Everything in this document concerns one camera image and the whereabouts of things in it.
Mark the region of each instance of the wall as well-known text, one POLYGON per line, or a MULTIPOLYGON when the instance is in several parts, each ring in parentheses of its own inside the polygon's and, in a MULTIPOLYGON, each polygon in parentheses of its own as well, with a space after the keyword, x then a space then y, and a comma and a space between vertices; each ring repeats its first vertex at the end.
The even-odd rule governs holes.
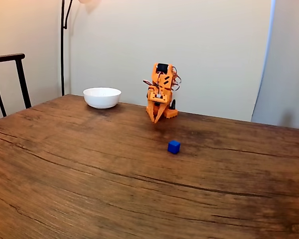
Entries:
POLYGON ((299 0, 276 1, 268 59, 252 121, 299 128, 299 0))
MULTIPOLYGON (((26 55, 23 68, 32 105, 56 98, 61 92, 60 8, 61 2, 55 0, 0 0, 0 55, 26 55)), ((24 109, 14 62, 0 63, 0 93, 7 114, 24 109)))
POLYGON ((269 0, 74 1, 70 33, 73 94, 122 90, 146 105, 155 62, 177 67, 177 109, 251 120, 264 62, 269 0))

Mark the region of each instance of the wooden table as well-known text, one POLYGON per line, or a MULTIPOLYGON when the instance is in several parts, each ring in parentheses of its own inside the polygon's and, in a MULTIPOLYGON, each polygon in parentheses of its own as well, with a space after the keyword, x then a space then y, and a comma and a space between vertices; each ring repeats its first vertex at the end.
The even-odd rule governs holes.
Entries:
POLYGON ((64 96, 0 119, 0 239, 299 239, 299 130, 64 96), (170 140, 181 142, 177 155, 170 140))

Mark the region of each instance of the blue cube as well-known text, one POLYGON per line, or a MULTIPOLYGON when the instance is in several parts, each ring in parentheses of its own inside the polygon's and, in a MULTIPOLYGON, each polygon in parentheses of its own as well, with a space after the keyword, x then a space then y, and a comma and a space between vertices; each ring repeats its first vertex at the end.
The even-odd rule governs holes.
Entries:
POLYGON ((168 143, 168 151, 171 153, 178 153, 180 148, 180 142, 177 142, 175 140, 168 143))

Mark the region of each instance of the orange robot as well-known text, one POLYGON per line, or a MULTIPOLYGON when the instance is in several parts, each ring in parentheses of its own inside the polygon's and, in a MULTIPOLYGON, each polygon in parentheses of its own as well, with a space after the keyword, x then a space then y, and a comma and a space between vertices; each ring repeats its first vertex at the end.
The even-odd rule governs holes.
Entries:
POLYGON ((177 75, 176 68, 171 64, 156 63, 151 78, 152 83, 144 81, 149 85, 146 111, 151 121, 157 123, 162 114, 166 118, 177 116, 178 110, 175 109, 175 100, 172 101, 172 91, 174 90, 172 87, 177 86, 175 89, 177 91, 181 78, 177 75))

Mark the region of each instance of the black chair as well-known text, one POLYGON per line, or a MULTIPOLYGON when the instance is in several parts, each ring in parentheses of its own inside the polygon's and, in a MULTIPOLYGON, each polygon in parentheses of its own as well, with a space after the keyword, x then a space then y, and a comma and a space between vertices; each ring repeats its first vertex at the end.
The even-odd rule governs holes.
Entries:
MULTIPOLYGON (((16 69, 18 71, 22 96, 23 96, 25 108, 27 109, 27 108, 31 107, 31 101, 30 101, 28 89, 26 87, 24 71, 23 71, 23 67, 22 67, 22 59, 24 59, 24 58, 25 58, 25 55, 22 54, 22 53, 13 54, 13 55, 6 55, 6 56, 0 56, 0 62, 15 61, 16 69)), ((1 95, 0 95, 0 109, 1 109, 3 117, 6 117, 6 113, 5 113, 3 102, 2 102, 2 99, 1 99, 1 95)))

